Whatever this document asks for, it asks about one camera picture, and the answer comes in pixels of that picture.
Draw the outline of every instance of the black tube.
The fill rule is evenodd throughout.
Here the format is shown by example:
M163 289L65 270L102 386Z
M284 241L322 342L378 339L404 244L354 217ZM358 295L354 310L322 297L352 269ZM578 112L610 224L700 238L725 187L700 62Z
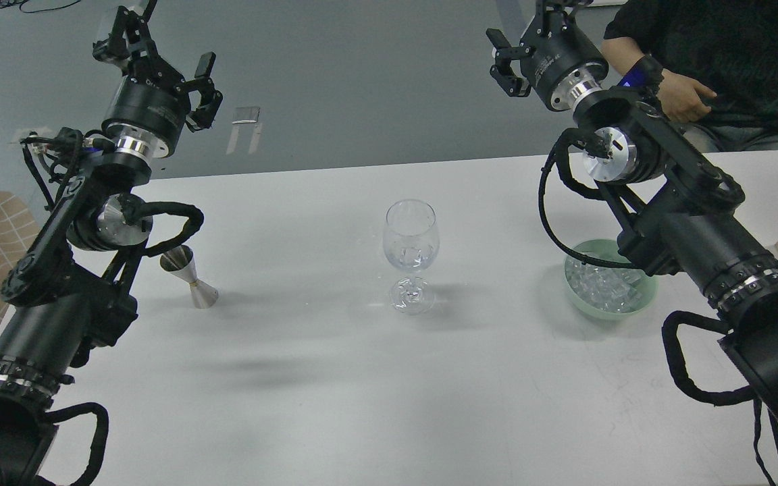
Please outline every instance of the black tube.
M50 304L18 307L0 337L0 356L15 356L61 376L90 322L85 295L62 296Z

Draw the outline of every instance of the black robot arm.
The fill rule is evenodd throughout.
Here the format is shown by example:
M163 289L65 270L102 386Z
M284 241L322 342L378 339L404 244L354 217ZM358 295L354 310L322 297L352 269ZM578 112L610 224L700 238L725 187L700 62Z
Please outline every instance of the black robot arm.
M654 59L643 58L618 86L602 89L607 65L565 12L566 6L587 3L538 0L537 18L519 46L499 30L487 31L495 48L491 75L507 94L525 96L534 89L550 110L571 109L579 127L572 130L580 130L567 130L568 138L562 136L550 154L540 200L547 171L556 163L567 187L608 203L621 225L619 252L635 267L648 275L685 271L719 320L687 313L669 317L663 335L675 382L696 400L715 405L759 397L778 419L778 260L735 219L734 210L744 201L739 184L661 114L655 98L661 66ZM512 61L521 64L522 78L513 73ZM590 150L591 135L607 148L597 142ZM568 158L561 156L571 144L588 148L586 165L595 188L572 178ZM628 186L661 175L665 184L648 202ZM682 354L675 345L680 323L725 335L720 345L748 387L727 396L695 388L680 369Z
M151 179L155 157L169 157L183 127L209 128L222 95L209 77L214 54L201 58L194 80L157 54L148 19L155 0L135 10L118 7L95 43L100 61L117 65L123 79L100 136L63 128L55 138L24 141L65 173L52 213L30 249L3 282L3 300L16 313L0 336L0 486L49 485L38 470L58 422L83 413L98 417L90 464L74 484L92 483L104 455L107 416L98 404L47 412L59 386L71 384L68 367L86 364L89 351L112 346L136 319L130 295L140 261L181 245L203 224L203 213L178 202L145 203L130 193ZM191 110L190 92L201 95ZM152 216L186 218L181 234L146 247ZM100 275L77 265L73 246L114 251Z

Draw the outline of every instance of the table surface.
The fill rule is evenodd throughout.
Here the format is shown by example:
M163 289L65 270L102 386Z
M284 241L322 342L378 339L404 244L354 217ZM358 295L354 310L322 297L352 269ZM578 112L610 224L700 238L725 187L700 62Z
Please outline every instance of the table surface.
M711 155L743 185L737 218L778 240L778 152ZM136 188L206 213L188 245L220 291L208 310L142 263L140 317L93 351L53 408L98 401L111 431L98 486L761 484L751 405L714 408L676 390L660 324L713 311L681 274L651 307L590 320L565 296L563 255L541 228L544 157L166 179ZM662 179L636 185L643 196ZM435 208L436 289L422 316L388 306L401 277L381 249L387 207ZM568 244L614 238L604 203L553 176L547 205ZM182 220L155 218L152 240ZM83 253L87 267L109 253ZM683 330L705 389L745 384L716 335ZM43 474L73 481L91 418L59 430ZM762 452L778 477L769 430Z

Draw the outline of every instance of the metal jigger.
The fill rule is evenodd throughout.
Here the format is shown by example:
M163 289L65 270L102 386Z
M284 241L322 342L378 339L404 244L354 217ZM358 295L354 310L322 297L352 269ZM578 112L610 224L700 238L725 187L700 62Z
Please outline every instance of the metal jigger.
M188 282L191 286L191 301L194 307L209 308L218 300L218 290L197 279L194 252L185 245L177 246L161 255L161 268Z

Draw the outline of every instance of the wine glass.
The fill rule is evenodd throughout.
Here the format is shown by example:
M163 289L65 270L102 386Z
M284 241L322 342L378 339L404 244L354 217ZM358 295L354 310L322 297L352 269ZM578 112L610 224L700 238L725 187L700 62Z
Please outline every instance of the wine glass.
M404 199L389 207L383 229L383 253L393 267L410 274L392 287L394 308L421 314L434 305L434 290L415 274L430 267L439 249L438 222L428 203Z

